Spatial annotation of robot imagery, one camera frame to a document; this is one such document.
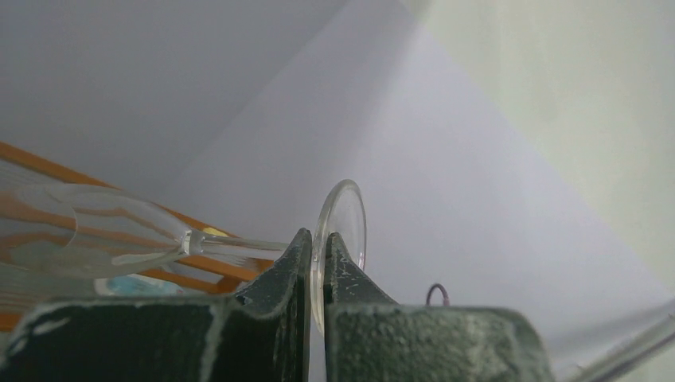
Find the glass base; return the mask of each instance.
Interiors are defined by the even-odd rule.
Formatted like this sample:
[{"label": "glass base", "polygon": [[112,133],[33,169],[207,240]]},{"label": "glass base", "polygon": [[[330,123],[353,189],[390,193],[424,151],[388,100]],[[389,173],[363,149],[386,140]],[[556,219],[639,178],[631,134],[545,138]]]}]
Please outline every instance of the glass base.
[{"label": "glass base", "polygon": [[312,242],[310,298],[312,315],[323,333],[323,279],[326,266],[326,241],[331,233],[342,236],[352,261],[365,267],[365,209],[358,185],[349,179],[340,181],[328,194],[318,218]]}]

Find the glass stem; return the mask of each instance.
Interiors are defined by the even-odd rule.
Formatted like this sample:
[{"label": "glass stem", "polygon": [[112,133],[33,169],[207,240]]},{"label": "glass stem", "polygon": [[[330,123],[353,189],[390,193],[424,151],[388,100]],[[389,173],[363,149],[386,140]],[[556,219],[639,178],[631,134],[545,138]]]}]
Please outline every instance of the glass stem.
[{"label": "glass stem", "polygon": [[276,260],[288,244],[217,236],[192,230],[189,238],[190,255],[227,255],[249,259]]}]

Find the wine glass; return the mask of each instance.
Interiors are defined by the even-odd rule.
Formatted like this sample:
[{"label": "wine glass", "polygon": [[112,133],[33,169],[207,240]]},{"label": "wine glass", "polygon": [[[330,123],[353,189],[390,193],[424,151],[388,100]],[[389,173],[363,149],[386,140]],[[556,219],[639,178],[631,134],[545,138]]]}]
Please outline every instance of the wine glass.
[{"label": "wine glass", "polygon": [[[365,265],[365,210],[354,181],[330,191],[312,246],[312,314],[323,331],[323,277],[328,236],[342,235],[353,261]],[[0,193],[0,263],[84,279],[138,273],[191,255],[214,255],[257,271],[288,244],[211,235],[148,201],[93,185],[27,185]]]}]

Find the transparent glass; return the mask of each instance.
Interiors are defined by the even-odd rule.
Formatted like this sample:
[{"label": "transparent glass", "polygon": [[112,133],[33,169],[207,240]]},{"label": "transparent glass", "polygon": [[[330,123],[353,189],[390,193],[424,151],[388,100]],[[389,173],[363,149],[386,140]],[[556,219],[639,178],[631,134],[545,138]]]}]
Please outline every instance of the transparent glass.
[{"label": "transparent glass", "polygon": [[39,275],[0,264],[0,314],[23,314],[41,301],[56,296],[96,295],[94,282],[90,279]]},{"label": "transparent glass", "polygon": [[[365,210],[353,181],[341,181],[330,192],[314,235],[310,296],[321,330],[323,252],[333,232],[342,234],[354,262],[363,268]],[[116,189],[53,184],[0,193],[0,263],[33,273],[104,279],[190,255],[213,255],[257,271],[256,259],[277,259],[287,247],[192,229],[157,205]]]}]

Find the white ceiling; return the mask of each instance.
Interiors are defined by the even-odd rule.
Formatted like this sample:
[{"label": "white ceiling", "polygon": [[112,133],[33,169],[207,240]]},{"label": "white ceiling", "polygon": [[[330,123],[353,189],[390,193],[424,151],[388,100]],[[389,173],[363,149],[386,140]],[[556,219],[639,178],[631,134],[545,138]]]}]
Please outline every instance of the white ceiling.
[{"label": "white ceiling", "polygon": [[6,0],[0,139],[150,193],[345,3]]}]

